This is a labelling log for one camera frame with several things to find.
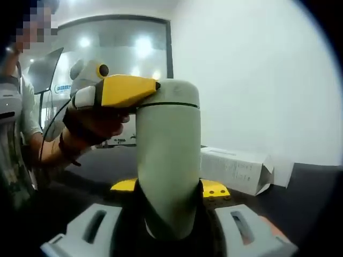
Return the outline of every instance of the hand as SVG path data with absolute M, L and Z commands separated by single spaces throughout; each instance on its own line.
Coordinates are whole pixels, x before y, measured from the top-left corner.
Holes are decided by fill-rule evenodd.
M 123 123 L 130 117 L 127 113 L 119 112 L 114 108 L 100 108 L 98 110 L 69 109 L 75 119 L 78 119 L 87 129 L 96 135 L 110 139 L 123 132 Z

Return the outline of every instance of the cardboard box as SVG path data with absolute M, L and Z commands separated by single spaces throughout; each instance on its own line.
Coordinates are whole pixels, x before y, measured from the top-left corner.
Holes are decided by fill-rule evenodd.
M 257 195 L 273 183 L 274 166 L 267 154 L 202 148 L 200 177 L 223 183 L 228 188 Z

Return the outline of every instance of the blue sign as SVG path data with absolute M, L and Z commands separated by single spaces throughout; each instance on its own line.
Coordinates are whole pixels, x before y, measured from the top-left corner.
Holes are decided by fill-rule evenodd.
M 67 91 L 67 90 L 70 90 L 70 89 L 71 89 L 71 85 L 61 85 L 61 86 L 56 85 L 55 86 L 55 93 L 56 94 L 60 94 L 60 93 L 62 93 L 64 91 Z

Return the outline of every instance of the wrist strap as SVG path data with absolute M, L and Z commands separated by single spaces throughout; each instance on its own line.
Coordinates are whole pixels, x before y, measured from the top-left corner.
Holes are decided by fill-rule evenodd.
M 68 149 L 68 148 L 65 146 L 65 143 L 64 143 L 64 141 L 63 141 L 63 136 L 62 136 L 62 135 L 63 135 L 63 133 L 61 133 L 61 134 L 59 135 L 58 147 L 60 148 L 60 150 L 61 150 L 63 156 L 64 156 L 68 161 L 70 161 L 72 164 L 74 164 L 75 166 L 80 167 L 81 164 L 78 163 L 77 161 L 75 161 L 75 160 L 72 158 L 72 156 L 79 155 L 80 152 L 79 152 L 79 151 L 75 152 L 75 151 L 72 151 L 72 150 Z
M 68 108 L 65 111 L 63 123 L 69 130 L 70 134 L 84 140 L 90 146 L 99 145 L 107 140 L 106 138 L 100 137 L 87 129 L 78 119 L 75 119 L 75 117 L 70 114 Z

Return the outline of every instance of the person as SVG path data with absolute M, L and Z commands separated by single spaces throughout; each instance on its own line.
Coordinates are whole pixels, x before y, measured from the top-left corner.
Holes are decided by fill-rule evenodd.
M 51 14 L 56 12 L 58 6 L 59 0 L 37 1 L 37 6 L 34 8 L 36 11 L 31 13 L 29 20 L 23 21 L 22 29 L 17 29 L 17 34 L 6 48 L 6 56 L 1 64 L 1 78 L 14 77 L 18 82 L 20 81 L 20 71 L 17 67 L 20 54 L 40 40 L 40 31 L 50 27 Z M 91 145 L 87 140 L 70 133 L 66 127 L 61 135 L 54 140 L 50 142 L 44 141 L 34 110 L 34 88 L 25 77 L 21 79 L 20 88 L 23 101 L 20 116 L 14 122 L 0 123 L 0 196 L 4 198 L 2 201 L 3 214 L 6 213 L 2 217 L 3 221 L 5 221 L 2 228 L 3 231 L 7 232 L 6 238 L 8 241 L 19 239 L 29 241 L 28 245 L 32 247 L 30 249 L 38 253 L 40 244 L 44 243 L 45 240 L 50 240 L 54 236 L 53 233 L 61 231 L 58 231 L 58 229 L 52 230 L 51 233 L 44 234 L 43 237 L 41 236 L 42 231 L 37 228 L 46 227 L 50 224 L 54 226 L 55 223 L 58 223 L 56 217 L 60 214 L 56 213 L 55 218 L 46 218 L 46 221 L 43 222 L 47 213 L 42 208 L 52 208 L 53 204 L 47 206 L 42 204 L 41 200 L 35 203 L 37 202 L 38 193 L 33 189 L 26 168 L 28 163 L 23 161 L 23 157 L 25 160 L 29 160 L 29 165 L 49 171 L 53 167 L 69 164 Z M 95 111 L 73 110 L 70 111 L 70 115 L 73 119 L 78 120 L 83 127 L 99 138 L 104 139 L 121 134 L 123 130 L 122 123 L 128 121 L 128 116 L 119 115 L 116 112 L 107 112 L 106 115 L 102 115 Z M 29 149 L 25 153 L 21 151 L 20 147 L 21 135 L 24 136 L 24 141 Z M 60 193 L 57 194 L 58 201 L 63 203 L 68 201 L 68 196 L 61 199 Z M 45 197 L 45 203 L 54 201 L 53 196 L 51 194 L 46 195 L 45 191 L 39 195 L 39 197 Z M 20 233 L 17 233 L 15 228 L 19 228 Z M 40 233 L 40 235 L 33 237 L 35 238 L 33 241 L 29 236 L 32 231 Z

